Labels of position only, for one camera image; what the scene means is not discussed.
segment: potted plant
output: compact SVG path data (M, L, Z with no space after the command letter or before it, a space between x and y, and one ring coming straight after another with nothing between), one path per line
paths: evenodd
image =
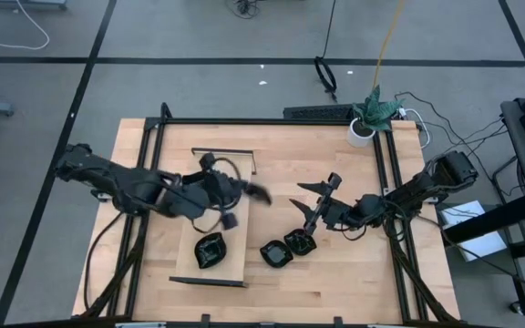
M347 131L347 142L354 147L364 147L377 131L390 130L388 120L399 108L402 101L379 102L380 86L376 86L364 104L353 104L355 118Z

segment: wooden table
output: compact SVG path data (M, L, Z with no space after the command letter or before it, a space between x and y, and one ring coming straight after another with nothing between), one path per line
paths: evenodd
M143 124L144 119L121 120L113 161L129 167L136 165ZM173 220L152 213L133 319L197 322L203 313L208 313L213 322L332 323L335 316L341 316L345 323L402 323L392 256L381 228L368 229L359 241L347 241L340 232L327 231L318 222L314 234L317 249L305 257L295 256L282 269L269 267L259 253L259 248L268 241L282 240L283 235L303 226L302 213L289 199L313 205L317 196L298 188L296 182L319 182L333 171L343 179L333 195L339 200L353 203L365 193L380 193L374 148L349 146L345 141L346 129L344 126L166 125L159 169L180 173L197 170L199 165L190 152L194 147L251 149L257 168L252 181L269 189L273 205L250 203L244 268L248 288L171 282L169 277L175 273L185 219ZM424 165L417 129L414 122L395 121L393 130L402 179L409 181ZM154 139L155 133L149 141L146 167L150 164ZM385 142L382 149L386 174L392 184ZM116 214L110 203L99 205L92 239ZM424 206L422 215L437 218L430 205ZM101 239L94 252L91 300L100 294L115 270L123 222ZM423 280L448 312L458 317L438 228L413 220L412 230ZM406 275L405 280L411 316L417 318L412 283ZM118 313L123 312L128 284L126 278L121 285ZM74 313L83 311L81 282Z

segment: white cord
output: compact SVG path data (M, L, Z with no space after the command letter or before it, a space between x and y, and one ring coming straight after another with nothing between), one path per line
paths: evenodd
M47 44L50 43L50 36L48 36L46 31L44 31L44 29L42 27L40 27L36 23L36 21L34 21L34 19L32 19L32 17L30 17L30 15L27 14L26 10L22 6L22 4L19 2L19 0L15 0L15 1L17 2L17 5L19 5L19 8L22 10L22 12L24 12L24 15L26 15L27 19L29 19L30 22L32 22L34 24L34 26L37 27L37 29L40 30L40 32L42 32L42 34L44 34L44 36L46 37L46 42L42 46L15 46L15 45L6 45L6 44L1 44L1 43L0 43L0 46L8 47L8 48L16 48L16 49L27 49L27 50L40 50L40 49L45 48L47 46Z
M400 115L403 118L407 115L407 112L413 112L413 113L417 114L418 119L420 119L420 125L425 130L425 133L427 133L427 142L424 145L420 146L420 148L423 149L424 147L428 146L428 144L430 143L430 135L428 134L427 125L425 124L425 121L423 120L423 118L420 117L420 114L418 114L418 112L415 109L412 109L412 108L400 108L398 111L400 112Z

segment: white flower pot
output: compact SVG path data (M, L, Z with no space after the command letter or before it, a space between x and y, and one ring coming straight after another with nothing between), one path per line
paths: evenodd
M375 135L376 132L372 131L372 134L370 134L369 136L365 136L365 137L358 135L357 133L354 132L354 129L352 128L352 126L354 125L356 121L357 121L357 118L354 118L352 123L350 123L349 129L347 130L347 142L356 148L365 147L368 143L370 143L370 140L372 139L372 137Z

